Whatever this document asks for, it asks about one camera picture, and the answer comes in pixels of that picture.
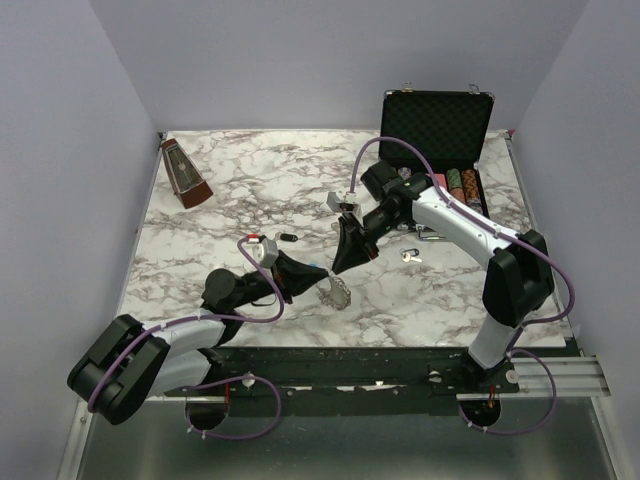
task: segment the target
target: cable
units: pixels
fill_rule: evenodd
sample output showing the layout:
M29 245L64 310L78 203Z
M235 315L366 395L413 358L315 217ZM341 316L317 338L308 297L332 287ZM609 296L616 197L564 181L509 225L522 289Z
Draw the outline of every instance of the cable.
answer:
M564 309L564 311L558 313L557 315L553 315L551 317L538 318L538 319L528 320L528 321L522 322L522 325L520 325L520 332L522 331L522 328L526 327L527 325L533 325L533 324L537 324L537 323L553 322L555 320L559 320L559 319L564 318L567 315L569 315L571 310L573 310L573 306L575 305L575 297L576 297L575 288L573 286L573 283L569 279L569 275L558 264L556 264L553 260L551 260L551 258L549 258L548 255L545 255L544 253L542 253L537 248L532 247L531 245L529 245L529 244L523 242L522 240L520 240L519 238L512 237L511 235L507 235L506 233L502 233L501 231L496 230L491 225L483 222L482 220L479 220L474 215L472 215L471 213L467 212L465 209L460 207L457 204L457 201L455 201L455 200L451 201L451 199L445 195L444 191L442 190L442 188L438 184L438 180L436 178L435 172L433 171L433 168L431 168L431 165L429 164L429 161L426 159L426 157L422 153L420 153L418 151L417 148L415 148L410 143L407 143L404 140L400 140L399 138L395 138L395 137L376 137L376 138L372 138L371 140L366 142L362 146L362 148L360 149L360 152L358 153L358 156L356 157L355 164L353 166L353 174L351 175L351 189L349 191L350 193L355 193L355 191L356 191L356 176L357 176L357 173L358 173L358 166L360 165L360 161L362 160L362 156L364 155L364 153L367 150L367 148L369 148L369 146L371 144L376 143L376 142L392 142L392 143L397 143L398 145L402 145L403 147L405 147L407 150L409 150L411 153L413 153L416 157L418 157L418 159L424 164L425 168L429 172L429 175L431 176L431 181L433 182L433 186L435 187L436 192L438 192L438 195L440 195L440 198L442 198L442 200L444 200L447 204L450 204L451 207L456 212L458 212L460 215L462 215L467 220L470 220L471 222L475 223L479 227L485 229L491 235L497 236L499 238L502 238L503 240L507 240L508 242L514 243L514 244L518 245L519 247L524 248L525 250L533 253L537 257L539 257L542 260L544 260L549 266L551 266L551 268L553 268L556 272L558 272L558 274L562 277L562 280L564 280L565 284L567 285L567 289L569 290L569 301L567 302L567 307ZM517 337L520 336L520 332L516 333L516 336L514 337L514 338L516 338L516 340L517 340Z
M175 320L170 320L170 321L168 321L166 323L163 323L163 324L160 324L160 325L155 325L155 326L149 328L148 330L145 330L140 335L138 335L129 345L127 345L127 347L122 351L122 353L120 355L118 355L116 360L111 364L111 366L107 369L105 374L102 376L102 378L100 379L100 381L96 385L96 388L91 393L91 396L89 397L89 401L87 402L87 404L88 404L87 408L88 408L89 412L91 412L91 413L95 412L95 404L96 404L96 400L98 399L98 396L100 395L100 393L104 389L104 386L106 385L106 383L111 378L111 375L113 375L113 373L120 366L120 364L129 356L129 354L140 343L142 343L142 341L145 338L147 338L148 336L154 334L155 332L157 332L159 330L162 330L162 329L164 329L166 327L173 327L174 325L180 325L182 323L196 322L196 321L199 321L199 320L237 320L237 321L240 321L240 322L248 322L248 323L271 323L271 322L275 322L280 317L282 317L282 314L284 313L284 297L282 296L282 292L280 292L280 289L278 288L276 283L273 281L273 279L269 276L268 272L264 268L262 268L258 264L258 262L256 262L253 259L253 257L251 255L249 255L249 253L244 249L244 247L242 245L247 243L248 241L249 241L249 237L244 237L244 238L240 239L238 241L238 243L237 243L238 250L240 250L240 253L242 253L242 255L249 261L249 263L258 272L260 272L260 274L264 277L264 279L267 281L267 283L273 289L273 293L275 293L276 298L278 299L278 302L280 303L280 309L278 310L278 313L276 313L275 315L273 315L272 317L269 317L269 318L247 318L247 317L242 317L242 316L238 316L238 315L220 315L220 314L210 314L210 315L208 314L208 315L201 315L201 316L191 315L191 316L188 316L188 317L183 317L183 318L177 318Z
M524 353L525 355L533 358L536 362L540 364L540 366L544 369L544 371L549 376L549 382L551 383L551 407L549 408L549 411L544 416L544 418L540 420L538 423L536 423L531 427L523 428L522 430L491 430L487 427L481 427L480 425L476 425L471 420L469 420L469 417L467 417L466 413L464 413L464 410L462 409L462 405L460 404L458 406L458 413L460 414L460 416L462 417L462 419L465 421L465 423L469 428L473 428L474 430L477 430L483 433L488 433L490 435L501 435L504 437L512 437L514 435L524 435L526 433L531 433L535 430L538 430L539 428L544 427L549 422L549 420L551 420L551 417L555 413L556 407L558 404L558 390L556 387L556 382L553 379L553 375L551 374L551 370L549 370L549 367L540 359L540 357L538 357L537 355L527 350L523 350L521 348L515 348L511 350L511 353Z
M218 382L213 382L213 383L207 383L204 385L197 385L195 387L190 387L192 390L204 390L205 388L213 388L213 387L219 387L220 385L228 385L230 383L233 382L240 382L242 380L257 380L259 382L264 383L265 385L267 385L271 391L273 392L273 395L276 397L276 414L273 418L273 421L267 425L265 428L263 428L262 430L260 430L259 432L256 433L249 433L246 435L227 435L224 433L214 433L208 430L199 430L196 427L193 426L193 424L191 423L191 410L188 409L187 410L187 422L189 423L189 430L187 430L187 432L190 431L194 431L197 432L201 435L203 435L203 439L204 436L207 437L211 437L211 438L220 438L222 440L253 440L254 438L259 438L262 437L263 435L269 433L271 430L273 430L273 428L278 424L278 422L280 421L280 414L282 413L282 398L280 397L280 393L278 392L278 389L276 388L276 386L271 383L269 380L267 380L266 378L262 378L262 377L256 377L253 375L244 375L241 377L232 377L232 378L227 378L225 380L220 380Z

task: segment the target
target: marble table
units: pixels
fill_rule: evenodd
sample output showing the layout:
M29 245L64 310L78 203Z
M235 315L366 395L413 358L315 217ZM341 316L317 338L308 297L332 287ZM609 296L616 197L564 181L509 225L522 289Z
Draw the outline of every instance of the marble table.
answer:
M207 274L219 267L238 275L251 266L236 242L247 233L273 237L290 257L329 268L338 241L337 214L325 205L327 192L345 191L355 154L373 131L174 132L214 195L184 210L161 165L153 187L122 313L159 320L193 312L201 303ZM377 159L372 146L360 173ZM529 217L501 132L489 132L479 163L493 220L516 230ZM364 211L374 202L357 190ZM319 299L321 286L288 305L272 324L245 324L229 345L251 346L465 346L484 318L484 272L451 242L420 242L393 232L379 242L380 257L341 275L351 306L337 311ZM400 250L416 247L423 263L404 263ZM248 307L248 316L268 316L276 307ZM534 316L557 312L549 299ZM532 326L525 346L563 346L562 326Z

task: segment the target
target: white marble surface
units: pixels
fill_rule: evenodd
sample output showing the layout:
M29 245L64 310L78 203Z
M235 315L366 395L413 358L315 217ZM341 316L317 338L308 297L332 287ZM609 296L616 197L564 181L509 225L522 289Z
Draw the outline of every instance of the white marble surface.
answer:
M338 241L329 191L348 188L355 154L372 131L177 132L214 195L185 211L161 165L153 188L122 312L140 320L187 314L201 303L207 274L218 267L241 275L250 265L237 252L247 233L291 232L297 243L279 247L304 263L330 267ZM371 147L360 173L375 162ZM504 138L490 132L480 172L493 220L517 230L529 226ZM374 205L363 186L365 211ZM423 263L404 263L414 246ZM252 346L460 346L484 318L484 272L450 242L418 242L394 232L379 242L380 257L341 277L352 292L343 311L322 305L318 287L296 297L276 323L245 324L230 345ZM550 299L539 315L556 312ZM241 309L266 316L275 307ZM532 326L520 345L564 345L559 324Z

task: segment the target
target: table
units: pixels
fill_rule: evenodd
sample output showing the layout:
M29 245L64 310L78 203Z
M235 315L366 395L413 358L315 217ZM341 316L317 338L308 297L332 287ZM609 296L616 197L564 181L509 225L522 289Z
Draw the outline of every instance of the table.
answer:
M353 160L373 131L235 130L173 132L211 186L214 195L184 210L160 167L153 187L122 313L139 320L186 315L200 304L208 273L228 268L238 275L250 265L236 242L247 233L272 237L295 233L296 243L279 243L290 257L330 267L338 241L337 214L326 206L329 191L348 188ZM377 160L371 147L360 173ZM489 132L479 161L490 217L530 228L516 174L502 132ZM374 202L363 186L364 211ZM451 242L419 242L399 232L379 242L380 257L341 275L352 304L337 311L319 300L314 287L296 297L272 324L246 324L229 345L243 346L466 346L484 319L484 272ZM423 263L404 263L403 248L420 250ZM248 307L248 316L268 316L276 307ZM549 299L539 315L557 312ZM524 346L563 346L562 326L532 326Z

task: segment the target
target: keys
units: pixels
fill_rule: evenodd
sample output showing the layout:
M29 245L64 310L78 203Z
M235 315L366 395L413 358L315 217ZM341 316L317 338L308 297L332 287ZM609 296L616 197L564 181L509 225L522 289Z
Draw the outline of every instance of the keys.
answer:
M405 263L409 263L409 262L422 263L422 259L418 258L418 257L414 257L413 255L411 255L411 252L403 252L402 253L402 261L405 262Z

